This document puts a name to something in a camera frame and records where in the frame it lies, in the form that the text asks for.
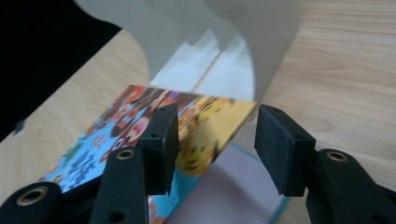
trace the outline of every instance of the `cartoon illustration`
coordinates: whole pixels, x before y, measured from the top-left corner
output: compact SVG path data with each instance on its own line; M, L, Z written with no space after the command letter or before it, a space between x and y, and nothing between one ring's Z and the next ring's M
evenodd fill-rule
M72 147L70 147L66 153L64 153L63 158L64 158L64 162L62 165L62 168L64 168L67 163L69 163L73 157L75 156L75 154L79 151L79 149L82 147L82 143L77 142L76 144L74 144Z
M67 192L101 175L110 153L133 147L147 128L157 108L177 104L179 152L171 197L150 196L150 223L167 223L180 198L203 175L227 146L239 125L255 104L168 91L149 87L128 87L44 176Z

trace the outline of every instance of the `wood grain surface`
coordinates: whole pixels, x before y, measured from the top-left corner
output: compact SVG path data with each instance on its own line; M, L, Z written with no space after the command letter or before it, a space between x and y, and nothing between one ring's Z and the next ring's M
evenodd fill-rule
M262 103L284 110L317 149L354 156L396 190L396 2L301 1L300 30ZM256 120L234 142L254 151ZM309 223L304 198L279 223Z
M284 110L317 149L354 156L396 190L396 2L302 0L300 30L262 103ZM121 31L0 144L0 202L37 181L129 84L148 85L145 56ZM233 142L254 152L256 119ZM309 223L304 198L279 223Z

